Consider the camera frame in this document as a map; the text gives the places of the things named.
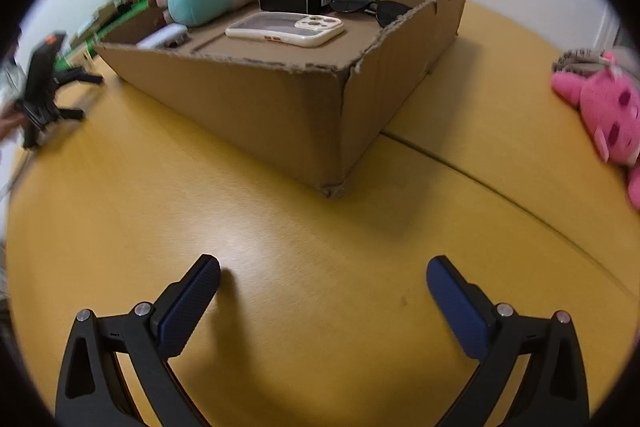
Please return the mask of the person left hand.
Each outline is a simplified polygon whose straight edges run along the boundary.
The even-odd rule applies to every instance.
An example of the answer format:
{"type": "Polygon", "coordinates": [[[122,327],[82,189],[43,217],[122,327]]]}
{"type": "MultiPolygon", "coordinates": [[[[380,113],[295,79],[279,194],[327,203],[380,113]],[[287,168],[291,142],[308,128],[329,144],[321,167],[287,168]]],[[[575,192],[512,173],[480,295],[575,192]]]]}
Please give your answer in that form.
{"type": "Polygon", "coordinates": [[[2,113],[0,117],[0,141],[8,139],[26,121],[25,115],[20,112],[2,113]]]}

